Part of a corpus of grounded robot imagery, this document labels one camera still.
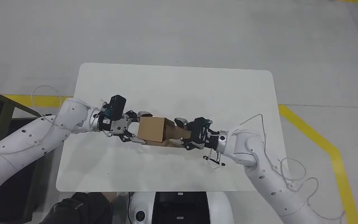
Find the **sleeve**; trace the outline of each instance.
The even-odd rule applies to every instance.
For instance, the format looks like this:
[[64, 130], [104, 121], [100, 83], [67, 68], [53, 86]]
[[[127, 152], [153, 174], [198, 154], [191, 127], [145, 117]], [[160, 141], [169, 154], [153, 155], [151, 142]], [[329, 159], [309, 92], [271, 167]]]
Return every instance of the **sleeve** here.
[[75, 193], [55, 204], [40, 224], [111, 224], [111, 203], [102, 193]]

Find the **gray floor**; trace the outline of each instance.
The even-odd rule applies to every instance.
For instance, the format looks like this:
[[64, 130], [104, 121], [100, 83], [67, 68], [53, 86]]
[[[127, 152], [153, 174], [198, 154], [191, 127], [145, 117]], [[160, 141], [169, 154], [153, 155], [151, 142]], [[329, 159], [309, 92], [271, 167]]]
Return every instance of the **gray floor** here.
[[[0, 94], [29, 95], [51, 85], [71, 96], [85, 62], [266, 69], [274, 75], [278, 103], [292, 105], [341, 150], [357, 204], [357, 40], [358, 4], [329, 0], [4, 0]], [[281, 122], [288, 156], [321, 181], [313, 205], [338, 216], [342, 204], [328, 155]], [[44, 180], [47, 198], [34, 223], [70, 195], [55, 189], [60, 150], [54, 153]], [[279, 223], [257, 193], [228, 195], [236, 223]]]

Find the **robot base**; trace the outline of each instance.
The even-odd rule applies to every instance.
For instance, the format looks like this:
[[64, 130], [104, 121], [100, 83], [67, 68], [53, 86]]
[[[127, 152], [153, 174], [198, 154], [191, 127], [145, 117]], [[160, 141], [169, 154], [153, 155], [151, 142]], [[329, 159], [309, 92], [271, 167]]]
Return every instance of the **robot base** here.
[[224, 192], [136, 192], [129, 216], [132, 224], [234, 224]]

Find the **cable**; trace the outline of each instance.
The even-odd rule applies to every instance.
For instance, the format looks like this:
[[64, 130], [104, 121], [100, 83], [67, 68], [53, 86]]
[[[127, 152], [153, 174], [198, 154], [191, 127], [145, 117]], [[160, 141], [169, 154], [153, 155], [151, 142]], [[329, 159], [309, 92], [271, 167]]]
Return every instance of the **cable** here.
[[127, 209], [127, 215], [128, 215], [128, 220], [130, 222], [130, 224], [132, 224], [132, 221], [130, 220], [130, 217], [129, 217], [129, 206], [130, 206], [130, 192], [128, 192], [128, 209]]
[[[302, 180], [302, 179], [304, 179], [304, 177], [305, 177], [306, 174], [307, 174], [307, 169], [306, 169], [306, 167], [305, 167], [300, 161], [295, 160], [294, 158], [285, 157], [285, 158], [283, 158], [283, 159], [280, 161], [280, 171], [281, 171], [281, 173], [279, 173], [279, 172], [276, 170], [276, 169], [277, 169], [277, 166], [274, 166], [274, 165], [272, 164], [270, 158], [268, 157], [268, 155], [267, 155], [267, 153], [266, 153], [266, 132], [265, 132], [265, 125], [264, 125], [264, 123], [263, 123], [263, 115], [262, 115], [262, 114], [256, 114], [255, 116], [250, 117], [249, 119], [247, 119], [247, 120], [245, 120], [244, 122], [242, 122], [239, 126], [243, 125], [244, 123], [246, 123], [246, 122], [252, 120], [253, 118], [255, 118], [255, 117], [257, 117], [257, 116], [261, 116], [262, 130], [263, 130], [263, 138], [264, 138], [263, 152], [264, 152], [265, 157], [267, 158], [267, 160], [268, 160], [268, 162], [269, 162], [269, 164], [270, 164], [272, 170], [273, 170], [275, 173], [277, 173], [279, 176], [281, 176], [282, 179], [284, 180], [284, 182], [286, 182], [286, 187], [287, 187], [287, 189], [289, 189], [290, 191], [295, 192], [295, 193], [298, 193], [298, 191], [302, 188], [302, 186], [303, 186], [307, 181], [309, 181], [309, 180], [315, 180], [316, 183], [317, 183], [317, 186], [316, 186], [314, 192], [313, 192], [310, 196], [308, 196], [308, 198], [307, 198], [307, 200], [306, 200], [307, 205], [309, 206], [309, 208], [310, 208], [318, 217], [320, 217], [320, 218], [322, 218], [322, 219], [325, 219], [325, 220], [339, 220], [340, 223], [341, 223], [341, 222], [342, 222], [342, 218], [343, 218], [343, 216], [344, 216], [345, 213], [346, 213], [345, 211], [343, 211], [342, 214], [341, 214], [340, 216], [336, 217], [336, 218], [327, 218], [327, 217], [325, 217], [325, 216], [322, 216], [322, 215], [318, 214], [318, 213], [312, 208], [312, 206], [310, 205], [309, 199], [317, 192], [317, 190], [318, 190], [318, 188], [319, 188], [319, 181], [318, 181], [317, 178], [315, 178], [315, 177], [313, 177], [313, 176], [310, 177], [310, 178], [307, 178], [307, 179], [298, 187], [297, 190], [294, 190], [294, 189], [290, 188], [290, 187], [293, 186], [293, 185], [292, 185], [293, 181]], [[303, 176], [300, 177], [300, 178], [297, 178], [297, 179], [287, 178], [287, 177], [285, 176], [285, 174], [284, 174], [284, 171], [283, 171], [283, 165], [282, 165], [282, 163], [283, 163], [284, 160], [293, 160], [293, 161], [297, 162], [299, 165], [301, 165], [302, 168], [304, 169], [304, 174], [303, 174]]]
[[[62, 127], [62, 126], [59, 126], [59, 125], [55, 124], [56, 119], [57, 119], [57, 116], [58, 116], [58, 112], [60, 111], [60, 109], [61, 109], [61, 107], [62, 107], [62, 99], [61, 99], [60, 93], [59, 93], [55, 88], [53, 88], [52, 86], [42, 85], [42, 86], [36, 87], [36, 88], [32, 91], [32, 93], [31, 93], [31, 105], [32, 105], [32, 107], [35, 106], [35, 104], [34, 104], [34, 93], [35, 93], [35, 91], [36, 91], [38, 88], [40, 88], [40, 87], [48, 87], [48, 88], [51, 88], [52, 90], [54, 90], [54, 91], [57, 93], [58, 98], [59, 98], [59, 100], [60, 100], [60, 108], [58, 109], [58, 111], [57, 111], [57, 113], [56, 113], [56, 116], [55, 116], [55, 118], [53, 119], [53, 121], [47, 119], [42, 113], [40, 113], [40, 112], [38, 112], [38, 111], [36, 111], [36, 110], [34, 109], [36, 112], [38, 112], [38, 113], [41, 115], [42, 118], [44, 118], [45, 120], [47, 120], [48, 122], [51, 123], [51, 127], [50, 127], [49, 131], [47, 132], [47, 134], [46, 134], [41, 140], [39, 140], [39, 144], [40, 144], [40, 143], [47, 137], [47, 135], [53, 130], [53, 127], [54, 127], [54, 126], [57, 126], [57, 127], [59, 127], [59, 128], [62, 128], [62, 129], [70, 130], [70, 129], [66, 128], [66, 127]], [[23, 152], [23, 151], [26, 151], [26, 150], [28, 150], [29, 148], [33, 147], [33, 146], [34, 146], [34, 145], [32, 145], [32, 146], [30, 146], [30, 147], [28, 147], [28, 148], [22, 149], [22, 150], [15, 151], [15, 152], [1, 152], [0, 155], [6, 155], [6, 154], [13, 154], [13, 153]]]

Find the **brown cardboard box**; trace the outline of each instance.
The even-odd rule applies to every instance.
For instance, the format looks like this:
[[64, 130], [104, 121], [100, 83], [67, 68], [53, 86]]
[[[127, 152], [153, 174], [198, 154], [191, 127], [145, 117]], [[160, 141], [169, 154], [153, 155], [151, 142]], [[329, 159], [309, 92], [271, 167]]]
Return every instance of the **brown cardboard box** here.
[[145, 141], [163, 142], [166, 126], [174, 127], [174, 122], [166, 118], [142, 117], [139, 122], [138, 138]]
[[190, 131], [175, 126], [174, 122], [167, 118], [140, 118], [138, 138], [149, 145], [174, 147], [168, 139], [190, 138], [190, 134]]

